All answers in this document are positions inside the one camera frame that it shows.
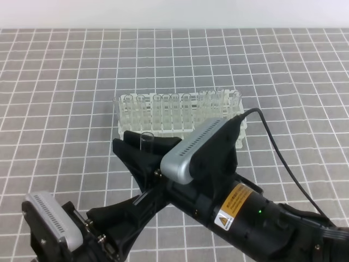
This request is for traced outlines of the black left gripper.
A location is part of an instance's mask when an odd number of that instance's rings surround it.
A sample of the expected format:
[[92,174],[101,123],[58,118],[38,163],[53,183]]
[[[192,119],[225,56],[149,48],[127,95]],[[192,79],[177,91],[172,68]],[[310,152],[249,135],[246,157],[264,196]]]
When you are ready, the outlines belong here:
[[78,213],[72,202],[59,205],[69,226],[60,233],[46,221],[34,204],[22,203],[25,221],[30,228],[33,261],[127,261],[128,242],[134,242],[148,222],[167,205],[165,188],[152,188],[120,203],[97,207],[87,212],[92,227]]

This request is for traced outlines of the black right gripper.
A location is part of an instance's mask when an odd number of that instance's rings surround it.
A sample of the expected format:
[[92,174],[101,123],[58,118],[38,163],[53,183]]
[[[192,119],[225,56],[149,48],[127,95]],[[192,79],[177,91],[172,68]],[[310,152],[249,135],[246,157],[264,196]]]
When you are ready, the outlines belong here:
[[163,156],[182,141],[179,137],[155,136],[152,153],[140,149],[140,133],[126,131],[124,140],[112,140],[112,150],[141,191],[165,188],[167,204],[209,224],[215,207],[237,177],[236,143],[241,124],[242,120],[227,120],[192,156],[189,171],[194,179],[188,184],[173,182],[160,171]]

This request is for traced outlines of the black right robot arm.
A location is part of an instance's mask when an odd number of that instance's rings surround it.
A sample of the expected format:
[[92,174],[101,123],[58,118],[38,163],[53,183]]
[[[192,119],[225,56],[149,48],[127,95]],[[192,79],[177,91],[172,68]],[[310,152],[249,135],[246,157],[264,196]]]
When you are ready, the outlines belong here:
[[242,117],[211,118],[184,139],[138,133],[114,139],[114,154],[156,205],[172,204],[256,261],[348,261],[348,229],[313,212],[277,204],[237,174]]

